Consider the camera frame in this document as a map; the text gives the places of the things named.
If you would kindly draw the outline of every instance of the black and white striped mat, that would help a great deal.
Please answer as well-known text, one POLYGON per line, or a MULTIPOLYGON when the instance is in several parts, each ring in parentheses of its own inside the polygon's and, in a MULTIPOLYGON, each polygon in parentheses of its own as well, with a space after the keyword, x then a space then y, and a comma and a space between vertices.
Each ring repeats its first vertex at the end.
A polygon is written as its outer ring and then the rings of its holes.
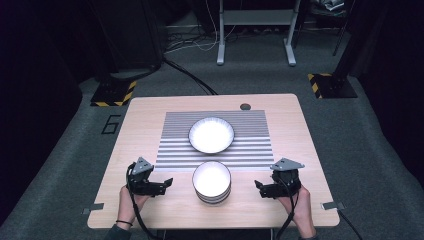
POLYGON ((205 161, 219 161, 230 170, 269 170, 274 157, 265 112, 167 112, 155 171, 193 171, 205 161), (222 118, 234 129, 234 141, 222 152, 206 154, 190 144, 191 127, 206 117, 222 118))

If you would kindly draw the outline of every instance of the metal stand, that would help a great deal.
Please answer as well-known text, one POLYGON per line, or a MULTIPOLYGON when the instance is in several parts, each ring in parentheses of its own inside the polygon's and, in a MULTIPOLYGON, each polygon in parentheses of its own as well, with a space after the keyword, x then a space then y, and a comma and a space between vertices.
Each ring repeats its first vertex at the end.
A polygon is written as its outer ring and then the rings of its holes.
POLYGON ((288 10, 229 10, 224 11, 223 0, 219 0, 219 49, 217 64, 224 64, 225 25, 290 25, 289 34, 284 39, 289 66, 296 66, 292 48, 293 32, 299 12, 300 0, 296 0, 293 9, 288 10))

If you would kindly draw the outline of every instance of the yellow and black hazard tape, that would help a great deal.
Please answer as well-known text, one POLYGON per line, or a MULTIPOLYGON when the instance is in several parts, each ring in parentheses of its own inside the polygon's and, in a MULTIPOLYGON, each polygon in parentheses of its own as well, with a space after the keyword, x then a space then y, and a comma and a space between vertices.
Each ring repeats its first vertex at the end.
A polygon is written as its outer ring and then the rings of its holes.
POLYGON ((321 91, 319 90, 318 84, 315 81, 315 77, 320 76, 320 77, 329 77, 331 76, 331 74, 329 73, 320 73, 320 74, 308 74, 308 79, 309 82, 311 83, 312 86, 312 91, 314 91, 315 97, 316 98, 323 98, 321 91))
POLYGON ((128 91, 125 94, 124 98, 122 99, 122 101, 114 101, 114 102, 107 102, 107 101, 103 101, 103 102, 91 102, 91 106, 97 106, 97 107, 113 107, 113 106, 124 106, 127 105, 128 102, 131 99, 132 93, 134 92, 134 88, 135 85, 137 84, 136 81, 132 82, 129 87, 128 87, 128 91))

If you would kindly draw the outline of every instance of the small round object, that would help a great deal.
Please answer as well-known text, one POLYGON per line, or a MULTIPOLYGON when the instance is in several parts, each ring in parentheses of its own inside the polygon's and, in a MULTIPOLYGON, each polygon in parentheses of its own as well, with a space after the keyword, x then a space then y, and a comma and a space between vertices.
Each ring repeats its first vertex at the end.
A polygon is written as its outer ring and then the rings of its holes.
POLYGON ((234 140, 233 127, 224 119, 207 117, 197 121, 190 129, 191 145, 203 153, 224 151, 234 140))
POLYGON ((217 204, 224 201, 231 191, 231 173, 217 161, 200 164, 193 173, 193 186, 203 202, 217 204))

